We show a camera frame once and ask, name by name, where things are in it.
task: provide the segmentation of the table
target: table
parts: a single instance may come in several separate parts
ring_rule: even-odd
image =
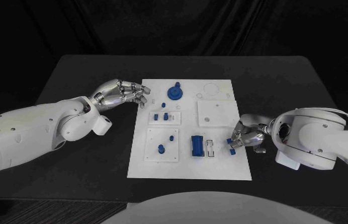
[[[307,58],[67,55],[38,104],[90,96],[110,79],[232,79],[239,113],[276,117],[301,107],[335,104]],[[268,153],[248,148],[253,181],[128,179],[137,105],[123,104],[104,115],[114,125],[105,136],[91,133],[29,163],[0,171],[0,198],[75,199],[141,202],[189,191],[226,191],[288,205],[348,207],[348,165],[333,171],[301,166],[298,171]]]

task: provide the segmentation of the blue knob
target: blue knob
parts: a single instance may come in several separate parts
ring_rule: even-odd
[[[180,89],[180,82],[176,83],[176,86],[169,89],[169,98],[179,100],[183,96],[183,90]]]
[[[164,146],[160,144],[160,145],[159,145],[159,153],[163,154],[164,151],[166,151]]]

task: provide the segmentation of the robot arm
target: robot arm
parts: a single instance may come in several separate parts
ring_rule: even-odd
[[[144,108],[146,86],[118,79],[104,83],[91,97],[78,97],[0,115],[0,170],[26,163],[61,143],[77,141],[91,130],[104,135],[110,119],[100,114],[125,102]]]
[[[348,132],[340,110],[302,108],[276,119],[242,115],[232,138],[230,148],[253,146],[256,152],[265,135],[272,136],[279,149],[276,161],[292,169],[304,164],[320,170],[331,170],[337,157],[348,163]]]

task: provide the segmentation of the white panel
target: white panel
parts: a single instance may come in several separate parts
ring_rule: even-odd
[[[177,101],[167,96],[170,87],[182,84],[183,97]],[[199,126],[199,100],[235,101],[230,80],[143,80],[151,88],[146,108],[138,108],[134,129],[133,152],[128,178],[252,180],[245,148],[230,155],[226,139],[235,124],[229,127]],[[148,128],[169,128],[170,125],[150,125],[150,112],[182,112],[179,134],[179,162],[144,161]],[[192,136],[203,136],[205,157],[193,158]],[[207,140],[213,140],[215,157],[207,155]]]
[[[164,146],[164,153],[159,152],[159,145]],[[177,128],[150,128],[147,130],[146,161],[177,162],[180,160],[180,130]]]
[[[164,114],[169,114],[169,120],[164,119]],[[182,124],[182,112],[150,112],[148,116],[150,125],[180,125]]]
[[[235,127],[238,121],[236,101],[199,101],[199,125],[202,127]]]

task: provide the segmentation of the blue part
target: blue part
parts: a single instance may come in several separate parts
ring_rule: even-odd
[[[205,156],[203,136],[192,136],[193,139],[193,156]]]
[[[169,98],[179,100],[183,96],[183,90],[180,88],[180,82],[176,83],[176,86],[169,89]]]
[[[164,146],[160,144],[160,145],[159,145],[159,153],[163,154],[164,151],[166,151]]]

